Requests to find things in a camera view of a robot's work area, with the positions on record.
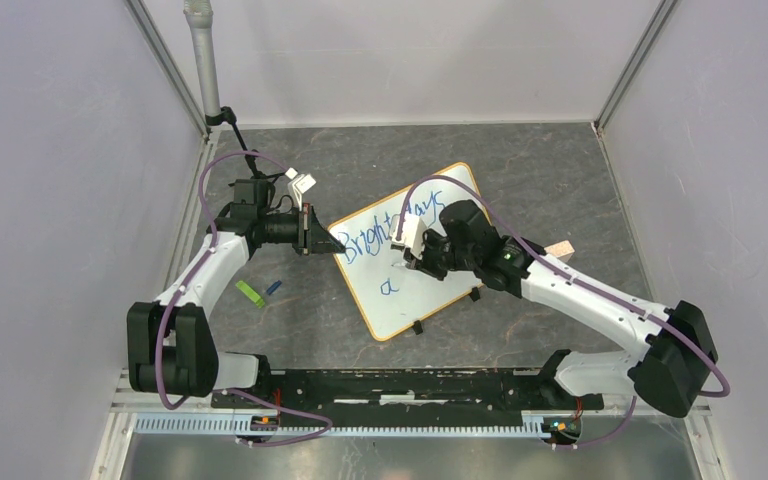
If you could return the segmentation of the yellow framed whiteboard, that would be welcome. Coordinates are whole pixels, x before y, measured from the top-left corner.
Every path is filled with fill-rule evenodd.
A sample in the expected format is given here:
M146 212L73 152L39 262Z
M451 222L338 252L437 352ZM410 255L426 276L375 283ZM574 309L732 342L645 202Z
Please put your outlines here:
M335 260L371 336L386 341L412 328L481 285L470 272L438 281L393 267L402 259L390 248L395 216L409 188L378 200L331 224L328 231L346 247Z

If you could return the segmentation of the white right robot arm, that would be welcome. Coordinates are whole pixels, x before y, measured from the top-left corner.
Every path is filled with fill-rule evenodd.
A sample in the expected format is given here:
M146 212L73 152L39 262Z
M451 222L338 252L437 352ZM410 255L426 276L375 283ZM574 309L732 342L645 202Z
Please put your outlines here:
M544 247L502 235L473 200L445 207L437 232L420 216L396 216L391 247L406 266L439 281L470 272L489 289L550 307L597 331L618 350L556 352L537 382L540 400L562 408L575 397L636 396L660 413L683 418L709 396L704 385L718 353L702 310L687 301L673 307L646 301L568 266Z

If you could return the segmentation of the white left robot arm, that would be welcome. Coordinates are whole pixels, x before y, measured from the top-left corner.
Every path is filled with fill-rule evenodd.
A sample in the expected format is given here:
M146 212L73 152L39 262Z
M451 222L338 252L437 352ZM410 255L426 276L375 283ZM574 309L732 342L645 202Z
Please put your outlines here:
M128 375L133 390L207 397L236 388L250 407L266 405L274 381L264 356L221 353L209 317L233 277L265 244L285 244L299 255L342 253L345 247L318 221L303 194L315 181L297 174L289 183L291 208L274 209L276 188L265 179L240 179L233 198L208 227L197 255L151 302L136 302L126 316Z

